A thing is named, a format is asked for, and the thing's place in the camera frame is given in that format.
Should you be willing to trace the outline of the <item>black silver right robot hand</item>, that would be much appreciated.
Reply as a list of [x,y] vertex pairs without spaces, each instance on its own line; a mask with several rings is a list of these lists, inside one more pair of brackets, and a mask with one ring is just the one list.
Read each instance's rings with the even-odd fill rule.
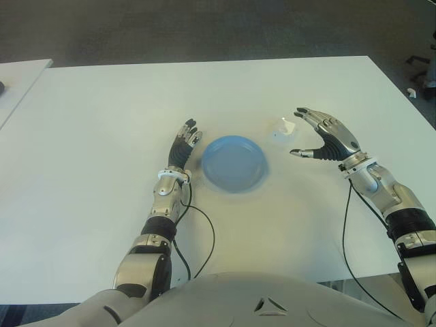
[[310,124],[322,138],[324,145],[318,149],[292,149],[291,155],[343,161],[360,151],[360,145],[352,132],[333,116],[308,108],[297,108],[294,115]]

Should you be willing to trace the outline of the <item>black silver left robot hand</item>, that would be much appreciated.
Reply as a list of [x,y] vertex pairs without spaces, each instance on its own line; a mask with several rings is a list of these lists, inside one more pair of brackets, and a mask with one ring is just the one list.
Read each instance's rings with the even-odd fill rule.
[[172,143],[168,155],[168,166],[183,170],[193,149],[201,139],[202,132],[196,127],[196,121],[193,119],[186,121]]

